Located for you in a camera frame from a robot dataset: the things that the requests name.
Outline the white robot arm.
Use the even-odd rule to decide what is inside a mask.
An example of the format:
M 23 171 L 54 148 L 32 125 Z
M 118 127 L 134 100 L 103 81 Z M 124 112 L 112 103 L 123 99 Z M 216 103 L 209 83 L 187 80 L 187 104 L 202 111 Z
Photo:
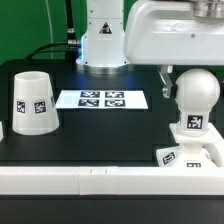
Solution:
M 124 0 L 86 0 L 87 30 L 80 70 L 114 74 L 132 65 L 158 65 L 163 95 L 178 65 L 224 65 L 224 0 L 137 0 L 123 18 Z

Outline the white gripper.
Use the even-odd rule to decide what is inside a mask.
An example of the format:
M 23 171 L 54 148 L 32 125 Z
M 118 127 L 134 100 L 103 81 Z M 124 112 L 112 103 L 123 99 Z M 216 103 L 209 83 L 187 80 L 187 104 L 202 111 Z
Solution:
M 193 10 L 191 2 L 137 0 L 128 15 L 125 56 L 160 65 L 165 98 L 176 97 L 172 65 L 224 64 L 224 19 L 196 17 Z

